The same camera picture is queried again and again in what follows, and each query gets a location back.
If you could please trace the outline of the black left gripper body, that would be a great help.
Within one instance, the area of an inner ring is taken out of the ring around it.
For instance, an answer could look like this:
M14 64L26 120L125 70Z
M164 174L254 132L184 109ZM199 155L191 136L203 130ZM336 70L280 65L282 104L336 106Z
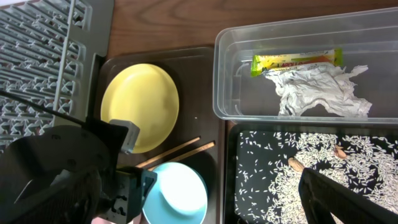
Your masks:
M118 166L128 129L88 118L12 142L1 156L2 223L129 223L156 183L154 172Z

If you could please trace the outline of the green snack wrapper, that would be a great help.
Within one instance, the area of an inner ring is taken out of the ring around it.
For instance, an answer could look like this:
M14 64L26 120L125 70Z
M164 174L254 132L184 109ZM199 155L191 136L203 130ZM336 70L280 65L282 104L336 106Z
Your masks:
M269 70L280 70L320 62L327 62L338 66L342 65L343 50L336 48L299 54L254 55L252 57L251 76L256 77Z

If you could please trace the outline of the white paper napkin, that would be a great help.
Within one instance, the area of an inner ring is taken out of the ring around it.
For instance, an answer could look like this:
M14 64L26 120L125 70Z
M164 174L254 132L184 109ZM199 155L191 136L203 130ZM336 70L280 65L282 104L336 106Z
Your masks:
M320 62L269 70L264 76L273 81L280 96L280 116L301 116L322 105L326 112L349 118L366 118L372 103L354 95L350 79L368 70L358 65L350 72L331 63Z

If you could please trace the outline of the light blue bowl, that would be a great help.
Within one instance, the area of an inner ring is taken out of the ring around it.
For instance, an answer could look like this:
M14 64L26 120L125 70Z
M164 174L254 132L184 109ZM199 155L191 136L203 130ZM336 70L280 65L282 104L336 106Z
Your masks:
M167 162L153 172L157 180L142 213L149 224L202 224L208 192L201 175L179 162Z

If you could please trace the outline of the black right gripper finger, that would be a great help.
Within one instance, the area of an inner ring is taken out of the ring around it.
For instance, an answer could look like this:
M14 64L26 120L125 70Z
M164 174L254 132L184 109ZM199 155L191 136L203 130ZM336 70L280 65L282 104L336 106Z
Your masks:
M311 224L397 223L397 214L358 195L317 171L305 168L298 185L302 207Z

